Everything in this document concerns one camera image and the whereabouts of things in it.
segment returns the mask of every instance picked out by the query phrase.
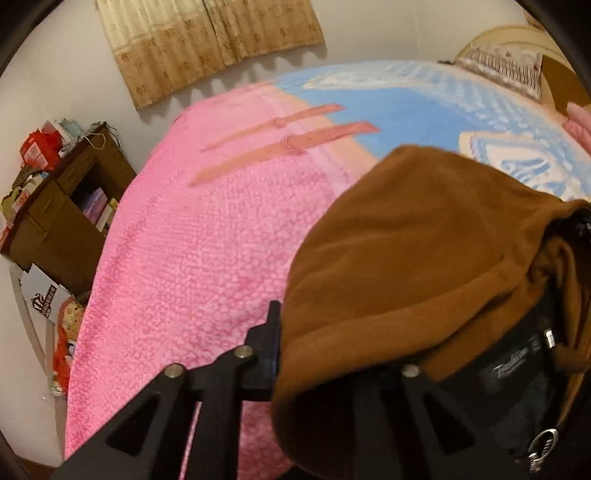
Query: pink pillow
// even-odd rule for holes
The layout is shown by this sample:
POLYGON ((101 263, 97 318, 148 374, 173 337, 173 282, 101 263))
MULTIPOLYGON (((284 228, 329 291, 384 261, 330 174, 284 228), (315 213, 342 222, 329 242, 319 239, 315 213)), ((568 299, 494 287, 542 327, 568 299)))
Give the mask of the pink pillow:
POLYGON ((591 113, 572 102, 566 112, 569 119, 563 124, 564 129, 591 155, 591 113))
POLYGON ((576 103, 569 102, 566 106, 566 113, 571 120, 574 120, 588 132, 591 132, 591 113, 588 110, 585 110, 576 103))

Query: white wall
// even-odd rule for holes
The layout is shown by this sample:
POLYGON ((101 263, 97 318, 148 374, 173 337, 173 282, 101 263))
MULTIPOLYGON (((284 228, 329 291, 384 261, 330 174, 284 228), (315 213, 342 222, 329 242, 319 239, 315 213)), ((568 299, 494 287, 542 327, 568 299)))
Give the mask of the white wall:
MULTIPOLYGON (((187 105, 303 67, 373 59, 450 59, 476 34, 524 23, 513 0, 312 0, 326 46, 252 59, 136 112, 109 50, 94 0, 64 0, 0 78, 0 192, 19 169, 18 149, 47 118, 107 120, 140 170, 187 105)), ((0 429, 20 455, 56 464, 51 403, 0 259, 0 429)))

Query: brown hood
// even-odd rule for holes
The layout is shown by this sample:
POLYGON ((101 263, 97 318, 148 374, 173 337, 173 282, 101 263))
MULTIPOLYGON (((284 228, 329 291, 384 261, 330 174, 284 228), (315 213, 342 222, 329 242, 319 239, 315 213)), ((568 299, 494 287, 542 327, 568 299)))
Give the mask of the brown hood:
MULTIPOLYGON (((591 248, 558 221, 586 208, 435 148, 401 147, 377 164, 312 228, 291 266, 272 401, 286 454, 343 478, 351 417, 332 380, 421 352, 422 368, 442 380, 512 328, 551 276, 567 323, 561 358, 589 358, 591 248)), ((571 377, 564 414, 581 378, 571 377)))

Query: floral pattern curtain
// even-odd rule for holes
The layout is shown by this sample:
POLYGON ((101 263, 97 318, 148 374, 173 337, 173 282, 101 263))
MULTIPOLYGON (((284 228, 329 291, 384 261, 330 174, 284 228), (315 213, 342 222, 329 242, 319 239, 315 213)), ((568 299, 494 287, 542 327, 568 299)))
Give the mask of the floral pattern curtain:
POLYGON ((324 42, 310 0, 204 0, 226 65, 324 42))
POLYGON ((324 41, 310 0, 96 0, 136 109, 242 59, 324 41))

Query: pink blanket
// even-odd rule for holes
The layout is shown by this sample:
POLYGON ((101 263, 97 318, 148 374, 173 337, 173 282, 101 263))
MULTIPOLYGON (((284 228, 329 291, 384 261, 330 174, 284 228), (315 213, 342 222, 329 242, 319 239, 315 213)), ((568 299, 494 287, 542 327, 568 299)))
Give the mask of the pink blanket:
MULTIPOLYGON (((70 381, 67 456, 166 365, 212 362, 282 298, 311 225, 375 162, 349 138, 372 129, 365 124, 293 151, 302 134, 320 131, 322 140, 332 126, 322 111, 289 117, 306 109, 271 85, 235 90, 187 109, 152 152, 121 201, 96 273, 70 381), (238 134, 224 139, 229 132, 238 134), (268 145, 286 152, 244 163, 244 152, 256 157, 268 145)), ((271 479, 288 467, 268 405, 246 404, 240 479, 271 479)))

